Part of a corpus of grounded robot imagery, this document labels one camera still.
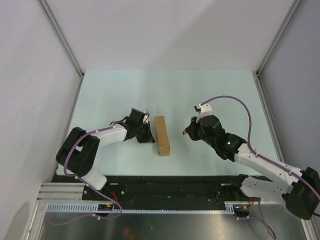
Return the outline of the brown cardboard express box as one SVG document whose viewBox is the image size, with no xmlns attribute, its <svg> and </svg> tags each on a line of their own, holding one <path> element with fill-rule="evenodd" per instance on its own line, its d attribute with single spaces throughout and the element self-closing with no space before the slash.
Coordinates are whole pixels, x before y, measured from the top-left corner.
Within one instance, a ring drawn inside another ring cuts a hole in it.
<svg viewBox="0 0 320 240">
<path fill-rule="evenodd" d="M 165 117 L 163 115 L 155 116 L 154 125 L 155 125 L 155 133 L 156 133 L 157 148 L 158 148 L 159 156 L 167 157 L 171 153 L 171 146 L 170 146 Z"/>
</svg>

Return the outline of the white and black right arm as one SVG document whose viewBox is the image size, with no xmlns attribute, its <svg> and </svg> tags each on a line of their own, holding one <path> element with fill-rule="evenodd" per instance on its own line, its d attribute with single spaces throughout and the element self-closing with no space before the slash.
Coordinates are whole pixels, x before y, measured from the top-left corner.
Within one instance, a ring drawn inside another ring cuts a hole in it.
<svg viewBox="0 0 320 240">
<path fill-rule="evenodd" d="M 315 169 L 302 170 L 261 155 L 250 149 L 245 139 L 226 132 L 214 115 L 192 117 L 182 133 L 193 141 L 205 142 L 223 160 L 249 167 L 268 179 L 241 176 L 242 182 L 230 188 L 235 200 L 242 201 L 248 196 L 276 202 L 303 220 L 315 215 L 320 203 L 320 176 Z"/>
</svg>

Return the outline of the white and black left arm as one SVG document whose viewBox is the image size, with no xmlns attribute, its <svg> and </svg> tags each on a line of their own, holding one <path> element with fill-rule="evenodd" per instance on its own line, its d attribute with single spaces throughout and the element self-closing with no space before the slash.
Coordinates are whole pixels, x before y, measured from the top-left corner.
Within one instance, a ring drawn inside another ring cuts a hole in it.
<svg viewBox="0 0 320 240">
<path fill-rule="evenodd" d="M 140 144 L 154 143 L 149 117 L 147 110 L 132 108 L 128 116 L 112 121 L 104 128 L 86 131 L 74 127 L 61 145 L 55 160 L 63 166 L 66 176 L 84 181 L 93 187 L 93 194 L 98 199 L 105 200 L 110 196 L 111 188 L 106 184 L 107 177 L 94 167 L 98 149 L 134 138 Z"/>
</svg>

